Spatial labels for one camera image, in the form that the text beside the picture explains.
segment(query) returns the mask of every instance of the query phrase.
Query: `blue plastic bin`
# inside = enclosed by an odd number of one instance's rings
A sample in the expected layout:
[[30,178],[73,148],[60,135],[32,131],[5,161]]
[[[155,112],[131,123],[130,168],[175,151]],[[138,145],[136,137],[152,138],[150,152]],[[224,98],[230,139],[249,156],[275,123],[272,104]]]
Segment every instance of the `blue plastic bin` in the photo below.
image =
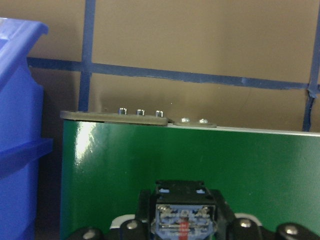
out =
[[27,54],[48,27],[0,18],[0,240],[34,239],[38,159],[52,151],[41,138],[43,88]]

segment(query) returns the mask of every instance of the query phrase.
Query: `hex bolt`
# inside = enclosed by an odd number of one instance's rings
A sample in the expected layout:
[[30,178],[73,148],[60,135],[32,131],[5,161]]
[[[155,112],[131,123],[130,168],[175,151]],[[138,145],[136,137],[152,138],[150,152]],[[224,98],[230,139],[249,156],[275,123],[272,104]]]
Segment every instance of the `hex bolt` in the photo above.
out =
[[120,107],[118,110],[118,114],[120,115],[127,115],[127,109],[124,107]]
[[182,123],[190,123],[190,119],[188,117],[181,118]]
[[297,235],[298,234],[298,229],[293,225],[285,226],[284,230],[287,234],[290,234],[290,235]]
[[132,220],[131,222],[129,222],[126,227],[130,230],[132,229],[136,229],[138,227],[138,223],[135,220]]
[[144,115],[145,115],[145,110],[143,110],[143,109],[138,109],[138,110],[136,111],[136,114],[137,114],[137,115],[140,115],[140,116],[144,116]]
[[163,118],[164,117],[164,112],[160,111],[160,110],[157,110],[157,111],[155,111],[155,116],[158,117],[158,118]]
[[207,123],[208,123],[208,120],[201,118],[201,119],[199,120],[199,123],[200,123],[200,124],[207,124]]
[[96,232],[92,229],[89,229],[83,236],[82,238],[84,240],[90,240],[93,239],[96,236]]
[[251,221],[247,218],[243,218],[240,220],[240,226],[243,228],[250,228],[251,227]]

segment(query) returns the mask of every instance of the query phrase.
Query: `blue tape strip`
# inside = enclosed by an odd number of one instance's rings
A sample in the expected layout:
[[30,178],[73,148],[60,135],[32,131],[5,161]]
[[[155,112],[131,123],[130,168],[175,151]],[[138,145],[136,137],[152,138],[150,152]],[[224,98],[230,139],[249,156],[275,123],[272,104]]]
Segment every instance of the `blue tape strip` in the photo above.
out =
[[179,72],[168,70],[157,70],[149,68],[106,65],[100,63],[92,64],[92,72],[98,74],[149,77],[157,79],[179,80],[192,83],[215,83],[231,86],[252,87],[259,89],[307,89],[307,83],[266,80],[239,76],[221,76],[203,73]]
[[309,96],[312,98],[317,98],[319,94],[318,77],[319,77],[319,67],[320,67],[320,7],[318,9],[318,19],[315,31],[315,40],[313,47],[312,64],[310,71],[310,82],[309,82]]
[[305,110],[304,110],[304,118],[303,118],[303,127],[302,131],[309,132],[311,128],[311,112],[312,112],[312,106],[314,104],[315,98],[308,96],[308,99],[305,104]]
[[76,71],[76,72],[83,71],[82,64],[79,61],[65,61],[65,60],[27,57],[27,64],[30,68],[65,70],[65,71]]
[[82,40],[82,72],[80,77],[79,111],[88,111],[89,91],[92,65],[92,48],[94,42],[96,0],[85,1],[83,40]]

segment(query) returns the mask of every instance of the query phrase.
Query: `bolt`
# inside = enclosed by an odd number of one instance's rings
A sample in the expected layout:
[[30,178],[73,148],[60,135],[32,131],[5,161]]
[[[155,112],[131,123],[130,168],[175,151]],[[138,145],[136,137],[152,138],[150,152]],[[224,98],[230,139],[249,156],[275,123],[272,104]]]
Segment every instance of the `bolt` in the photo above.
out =
[[127,109],[124,107],[120,107],[118,110],[118,114],[120,115],[127,115]]
[[135,220],[132,220],[131,222],[129,222],[126,227],[130,230],[132,229],[136,229],[138,227],[138,223]]
[[90,240],[93,239],[96,236],[96,232],[92,229],[89,229],[83,236],[82,238],[84,240]]
[[190,119],[187,117],[183,117],[183,118],[181,118],[181,122],[182,123],[190,123]]
[[160,110],[157,110],[157,111],[155,111],[155,116],[159,117],[159,118],[163,118],[164,117],[164,112],[160,111]]
[[247,218],[243,218],[240,220],[240,225],[243,228],[250,228],[251,227],[251,221]]
[[137,114],[137,115],[144,116],[144,115],[145,115],[145,110],[143,110],[143,109],[138,109],[138,110],[136,111],[136,114]]
[[284,230],[287,234],[290,234],[290,235],[297,235],[298,234],[298,229],[293,225],[285,226]]
[[208,120],[202,118],[202,119],[199,120],[199,123],[200,123],[200,124],[207,124],[207,123],[208,123]]

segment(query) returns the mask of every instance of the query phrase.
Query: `green surface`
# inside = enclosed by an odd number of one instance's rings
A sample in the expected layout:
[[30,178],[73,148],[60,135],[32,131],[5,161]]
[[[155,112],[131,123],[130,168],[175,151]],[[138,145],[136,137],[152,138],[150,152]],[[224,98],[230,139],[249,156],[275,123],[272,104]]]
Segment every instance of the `green surface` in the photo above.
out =
[[204,180],[272,231],[320,234],[320,137],[64,121],[61,238],[134,214],[157,179]]

